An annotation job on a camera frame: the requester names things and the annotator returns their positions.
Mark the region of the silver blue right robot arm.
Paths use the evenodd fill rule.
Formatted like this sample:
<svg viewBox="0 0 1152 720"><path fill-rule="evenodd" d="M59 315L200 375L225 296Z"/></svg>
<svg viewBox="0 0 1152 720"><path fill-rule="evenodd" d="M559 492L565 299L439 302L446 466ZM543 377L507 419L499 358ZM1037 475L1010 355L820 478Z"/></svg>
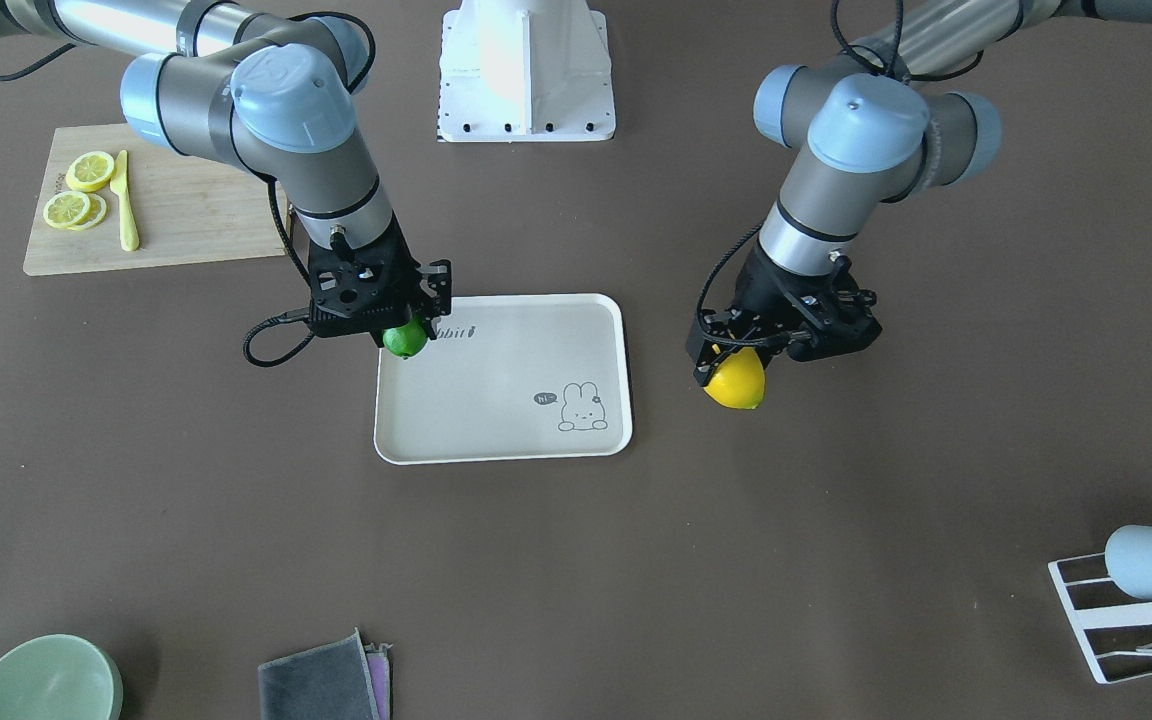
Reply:
<svg viewBox="0 0 1152 720"><path fill-rule="evenodd" d="M0 1L0 38L12 35L128 54L120 103L134 132L282 185L310 238L314 336L382 342L408 327L434 340L450 264L412 258L361 135L369 29L233 1Z"/></svg>

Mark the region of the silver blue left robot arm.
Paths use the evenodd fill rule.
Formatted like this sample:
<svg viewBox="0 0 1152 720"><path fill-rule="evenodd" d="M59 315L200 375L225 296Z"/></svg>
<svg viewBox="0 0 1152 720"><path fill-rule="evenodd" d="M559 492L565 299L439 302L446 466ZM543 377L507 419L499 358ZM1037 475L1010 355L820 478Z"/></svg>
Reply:
<svg viewBox="0 0 1152 720"><path fill-rule="evenodd" d="M732 304L692 314L695 381L717 392L723 367L761 376L773 357L826 359L863 351L881 334L877 297L851 274L850 247L882 202L978 176L1002 126L978 94L922 94L923 83L972 70L984 50L1053 17L1152 24L1152 1L929 1L896 5L890 26L847 40L820 67L786 65L761 81L755 127L796 151L750 247Z"/></svg>

